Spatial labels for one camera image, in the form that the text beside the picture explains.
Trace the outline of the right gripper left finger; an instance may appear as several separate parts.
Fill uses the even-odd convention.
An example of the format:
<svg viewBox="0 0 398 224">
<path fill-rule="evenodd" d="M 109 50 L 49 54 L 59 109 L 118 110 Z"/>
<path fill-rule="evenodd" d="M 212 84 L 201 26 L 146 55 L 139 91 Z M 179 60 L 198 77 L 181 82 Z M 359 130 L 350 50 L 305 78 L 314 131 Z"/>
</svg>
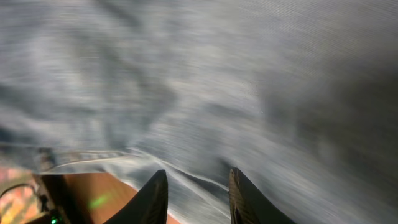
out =
<svg viewBox="0 0 398 224">
<path fill-rule="evenodd" d="M 137 194 L 104 224 L 166 224 L 168 181 L 158 170 Z"/>
</svg>

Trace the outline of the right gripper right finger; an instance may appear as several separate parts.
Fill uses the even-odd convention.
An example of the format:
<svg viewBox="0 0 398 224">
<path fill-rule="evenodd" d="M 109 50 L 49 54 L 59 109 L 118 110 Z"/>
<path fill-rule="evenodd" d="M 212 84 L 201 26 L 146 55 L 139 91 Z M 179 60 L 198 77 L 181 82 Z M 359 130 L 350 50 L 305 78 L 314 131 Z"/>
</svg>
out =
<svg viewBox="0 0 398 224">
<path fill-rule="evenodd" d="M 230 170 L 228 194 L 232 224 L 295 224 L 237 167 Z"/>
</svg>

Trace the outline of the light blue jeans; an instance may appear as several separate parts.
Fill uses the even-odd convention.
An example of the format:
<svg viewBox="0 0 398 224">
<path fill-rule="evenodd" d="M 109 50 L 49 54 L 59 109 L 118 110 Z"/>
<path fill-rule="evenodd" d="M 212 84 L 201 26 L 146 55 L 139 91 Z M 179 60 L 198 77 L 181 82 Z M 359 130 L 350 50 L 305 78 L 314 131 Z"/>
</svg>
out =
<svg viewBox="0 0 398 224">
<path fill-rule="evenodd" d="M 298 223 L 397 222 L 397 2 L 1 2 L 1 161 L 159 169 L 229 223 L 239 168 Z"/>
</svg>

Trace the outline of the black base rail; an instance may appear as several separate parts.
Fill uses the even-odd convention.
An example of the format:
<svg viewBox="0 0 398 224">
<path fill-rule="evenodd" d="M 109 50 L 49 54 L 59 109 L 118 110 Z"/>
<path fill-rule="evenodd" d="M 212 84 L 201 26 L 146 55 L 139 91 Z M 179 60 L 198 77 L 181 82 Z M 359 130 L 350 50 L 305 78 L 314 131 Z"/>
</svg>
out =
<svg viewBox="0 0 398 224">
<path fill-rule="evenodd" d="M 92 221 L 79 207 L 62 175 L 33 175 L 38 184 L 39 208 L 49 223 L 89 224 Z"/>
</svg>

